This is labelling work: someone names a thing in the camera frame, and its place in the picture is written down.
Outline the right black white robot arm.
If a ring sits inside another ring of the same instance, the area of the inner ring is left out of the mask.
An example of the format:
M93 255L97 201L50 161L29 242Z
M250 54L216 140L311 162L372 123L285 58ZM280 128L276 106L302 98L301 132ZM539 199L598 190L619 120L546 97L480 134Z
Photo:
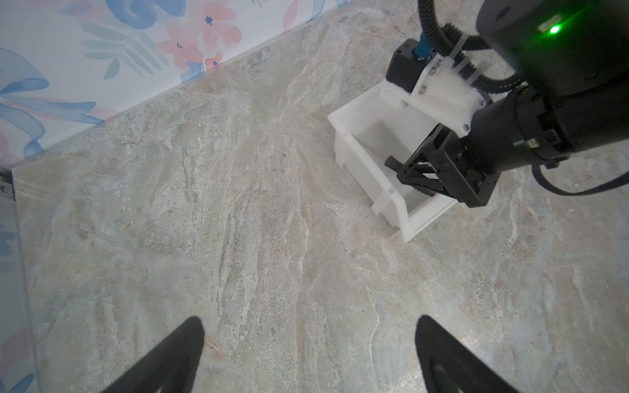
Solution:
M476 33L441 25L418 4L423 30L391 59L386 79L411 91L429 62L454 62L457 77L497 95L458 135L440 121L406 161L385 165L400 183L470 208L485 206L500 175L542 171L571 155L628 137L628 4L625 1L486 1Z

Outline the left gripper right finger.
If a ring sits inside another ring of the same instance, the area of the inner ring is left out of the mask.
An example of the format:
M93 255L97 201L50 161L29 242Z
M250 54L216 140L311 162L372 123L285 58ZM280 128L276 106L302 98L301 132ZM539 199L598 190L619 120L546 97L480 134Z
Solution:
M414 341L428 392L517 392L428 315Z

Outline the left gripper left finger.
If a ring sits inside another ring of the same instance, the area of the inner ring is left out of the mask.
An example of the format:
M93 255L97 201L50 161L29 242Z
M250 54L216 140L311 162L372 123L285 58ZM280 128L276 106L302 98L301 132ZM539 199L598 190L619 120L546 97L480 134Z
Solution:
M106 392L190 392L204 347L205 331L197 316L186 319L138 363L111 383Z

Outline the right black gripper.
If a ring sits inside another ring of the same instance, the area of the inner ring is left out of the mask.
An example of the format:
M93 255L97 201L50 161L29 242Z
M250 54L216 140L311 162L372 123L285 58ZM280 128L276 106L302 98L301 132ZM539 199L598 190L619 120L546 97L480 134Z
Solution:
M465 141L443 124L424 140L422 152L418 148L405 163L389 156L384 165L400 183L429 197L444 192L469 208L486 206L501 176L480 170Z

